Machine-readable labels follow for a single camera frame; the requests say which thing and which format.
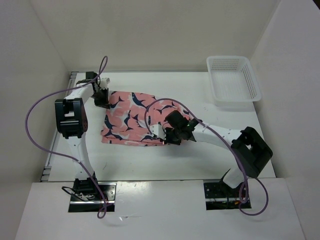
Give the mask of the pink shark print shorts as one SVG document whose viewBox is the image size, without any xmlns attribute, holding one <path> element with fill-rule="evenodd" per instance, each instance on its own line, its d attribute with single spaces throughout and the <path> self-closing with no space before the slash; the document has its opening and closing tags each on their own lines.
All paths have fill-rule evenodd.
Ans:
<svg viewBox="0 0 320 240">
<path fill-rule="evenodd" d="M 149 133 L 150 127 L 170 125 L 165 118 L 177 110 L 188 120 L 191 115 L 185 108 L 171 100 L 161 100 L 154 95 L 112 91 L 109 93 L 109 108 L 106 110 L 103 128 L 101 130 L 103 144 L 127 145 L 136 147 L 162 146 L 160 138 Z"/>
</svg>

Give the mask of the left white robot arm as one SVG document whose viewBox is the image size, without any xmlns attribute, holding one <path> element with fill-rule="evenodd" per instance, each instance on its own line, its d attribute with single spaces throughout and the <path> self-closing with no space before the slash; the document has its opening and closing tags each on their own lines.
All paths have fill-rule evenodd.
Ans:
<svg viewBox="0 0 320 240">
<path fill-rule="evenodd" d="M 78 81 L 69 95 L 54 103 L 57 130 L 66 139 L 75 167 L 71 195 L 80 201 L 94 200 L 100 194 L 86 145 L 89 122 L 85 103 L 92 98 L 97 107 L 106 109 L 109 104 L 109 83 L 109 78 L 100 78 L 93 71 L 86 72 L 85 79 Z"/>
</svg>

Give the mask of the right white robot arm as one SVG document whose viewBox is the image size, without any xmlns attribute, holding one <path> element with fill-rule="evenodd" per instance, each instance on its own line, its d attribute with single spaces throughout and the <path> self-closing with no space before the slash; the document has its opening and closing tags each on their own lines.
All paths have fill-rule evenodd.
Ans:
<svg viewBox="0 0 320 240">
<path fill-rule="evenodd" d="M 244 130 L 228 129 L 206 124 L 201 120 L 187 119 L 179 111 L 171 112 L 165 120 L 165 142 L 180 145 L 182 141 L 208 143 L 229 150 L 237 168 L 228 170 L 221 178 L 219 191 L 230 197 L 248 178 L 257 178 L 273 156 L 273 151 L 252 127 Z"/>
</svg>

